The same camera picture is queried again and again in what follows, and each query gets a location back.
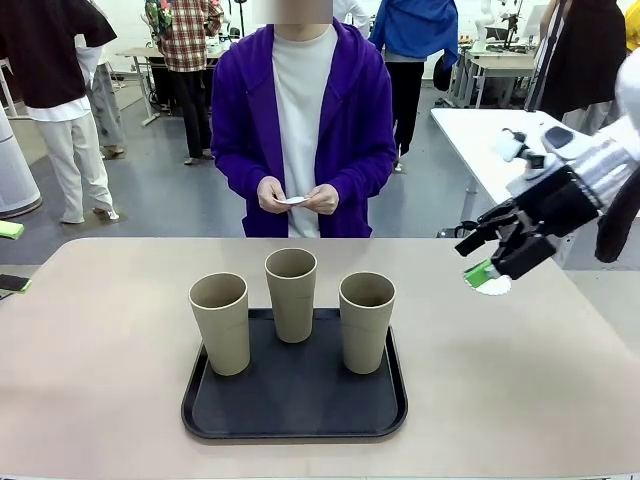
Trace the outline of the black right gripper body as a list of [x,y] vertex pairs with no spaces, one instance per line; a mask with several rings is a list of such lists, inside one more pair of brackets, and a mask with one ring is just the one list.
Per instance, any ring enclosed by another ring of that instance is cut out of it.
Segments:
[[595,219],[600,208],[600,201],[569,166],[532,181],[514,198],[536,233],[559,238]]

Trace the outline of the tall beige cup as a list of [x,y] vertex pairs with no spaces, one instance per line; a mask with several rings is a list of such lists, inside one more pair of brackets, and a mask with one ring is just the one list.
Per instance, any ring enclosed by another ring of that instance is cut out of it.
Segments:
[[222,376],[244,371],[250,363],[246,281],[230,272],[210,274],[188,297],[213,370]]
[[356,272],[339,285],[343,362],[353,373],[368,375],[381,364],[396,297],[391,280],[374,272]]
[[316,257],[284,248],[271,253],[264,268],[278,338],[290,344],[305,341],[312,332]]

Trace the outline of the person's right forearm purple sleeve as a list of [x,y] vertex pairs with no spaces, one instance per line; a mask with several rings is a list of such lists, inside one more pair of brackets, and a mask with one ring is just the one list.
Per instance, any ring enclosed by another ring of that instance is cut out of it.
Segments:
[[211,146],[215,164],[226,177],[229,187],[245,200],[256,201],[260,182],[267,177],[282,180],[282,169],[273,169],[259,146],[249,146],[216,137]]

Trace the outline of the white table leg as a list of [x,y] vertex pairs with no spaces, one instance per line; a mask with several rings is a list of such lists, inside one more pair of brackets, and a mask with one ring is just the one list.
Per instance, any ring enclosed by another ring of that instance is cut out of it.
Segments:
[[476,176],[471,173],[465,190],[464,203],[460,215],[460,221],[474,221],[476,215],[476,203],[479,193],[479,182]]

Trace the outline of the black table foot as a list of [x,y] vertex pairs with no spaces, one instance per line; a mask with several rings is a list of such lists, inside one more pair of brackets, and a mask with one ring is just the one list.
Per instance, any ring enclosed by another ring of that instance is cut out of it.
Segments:
[[436,233],[437,238],[464,238],[478,226],[476,221],[464,220],[454,227],[445,227]]

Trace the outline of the person in black coat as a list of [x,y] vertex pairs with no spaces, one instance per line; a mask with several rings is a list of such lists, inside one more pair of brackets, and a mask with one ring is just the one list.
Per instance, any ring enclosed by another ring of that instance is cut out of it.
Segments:
[[539,30],[527,108],[587,135],[615,121],[616,78],[627,57],[617,0],[550,0]]

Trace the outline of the person in grey trousers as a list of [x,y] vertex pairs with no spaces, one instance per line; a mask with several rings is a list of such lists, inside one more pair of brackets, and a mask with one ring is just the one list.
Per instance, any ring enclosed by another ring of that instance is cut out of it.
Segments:
[[125,155],[124,130],[104,48],[89,48],[82,34],[76,35],[74,41],[102,157],[105,160],[122,158]]

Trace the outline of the grey workbench desk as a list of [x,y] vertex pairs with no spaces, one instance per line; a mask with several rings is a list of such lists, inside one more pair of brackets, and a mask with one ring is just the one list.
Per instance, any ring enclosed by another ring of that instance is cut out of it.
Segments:
[[518,80],[534,74],[534,56],[512,52],[474,52],[463,50],[450,84],[449,100],[455,108],[479,109],[486,82],[500,79],[504,83],[498,107],[507,108]]

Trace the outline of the black hanging bag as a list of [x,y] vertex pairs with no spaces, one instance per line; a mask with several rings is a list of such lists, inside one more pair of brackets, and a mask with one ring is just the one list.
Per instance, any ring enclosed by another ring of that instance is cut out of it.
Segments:
[[443,92],[449,89],[452,75],[452,66],[446,66],[445,59],[446,54],[443,53],[435,63],[432,78],[434,87]]

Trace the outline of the person in black shirt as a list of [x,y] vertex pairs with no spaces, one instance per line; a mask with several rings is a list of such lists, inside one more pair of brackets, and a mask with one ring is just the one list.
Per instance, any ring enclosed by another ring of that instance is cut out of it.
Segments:
[[0,59],[9,63],[64,195],[64,224],[84,221],[83,199],[116,221],[87,91],[116,37],[90,0],[0,0]]

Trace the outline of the person in yellow top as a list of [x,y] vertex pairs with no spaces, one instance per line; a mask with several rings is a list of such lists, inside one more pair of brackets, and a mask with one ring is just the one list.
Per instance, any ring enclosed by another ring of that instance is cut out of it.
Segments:
[[626,48],[634,52],[640,48],[640,0],[634,2],[625,11]]

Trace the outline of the grey desk with metal legs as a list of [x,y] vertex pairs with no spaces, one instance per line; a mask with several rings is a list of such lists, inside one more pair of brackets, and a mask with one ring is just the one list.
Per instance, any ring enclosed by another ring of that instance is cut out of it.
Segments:
[[146,111],[146,117],[140,122],[140,125],[147,127],[158,120],[166,111],[166,105],[158,99],[156,78],[154,76],[158,71],[166,69],[164,57],[154,47],[130,48],[118,52],[117,56],[133,62],[133,72],[138,79]]

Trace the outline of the person in purple hoodie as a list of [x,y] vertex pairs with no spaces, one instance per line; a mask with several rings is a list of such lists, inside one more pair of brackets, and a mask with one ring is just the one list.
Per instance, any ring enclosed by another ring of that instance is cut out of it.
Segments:
[[[259,146],[282,169],[286,197],[306,197],[367,143],[394,141],[390,77],[332,0],[258,0],[255,15],[259,28],[215,67],[212,143]],[[242,225],[249,237],[367,238],[370,199],[319,215],[302,204],[272,214],[243,198]]]

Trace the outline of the person in white shirt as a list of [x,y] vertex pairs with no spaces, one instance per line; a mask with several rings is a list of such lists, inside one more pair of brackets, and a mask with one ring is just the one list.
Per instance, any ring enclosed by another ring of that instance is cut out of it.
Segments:
[[353,25],[365,39],[369,38],[370,16],[360,0],[332,0],[333,16],[341,23]]

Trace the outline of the black plastic tray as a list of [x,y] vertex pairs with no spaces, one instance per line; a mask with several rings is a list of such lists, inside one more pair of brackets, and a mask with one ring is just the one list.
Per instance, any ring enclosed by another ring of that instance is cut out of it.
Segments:
[[314,312],[311,336],[287,344],[269,308],[249,311],[251,362],[241,373],[214,372],[196,357],[181,406],[186,430],[205,440],[369,440],[397,431],[408,399],[393,334],[376,371],[343,364],[340,312]]

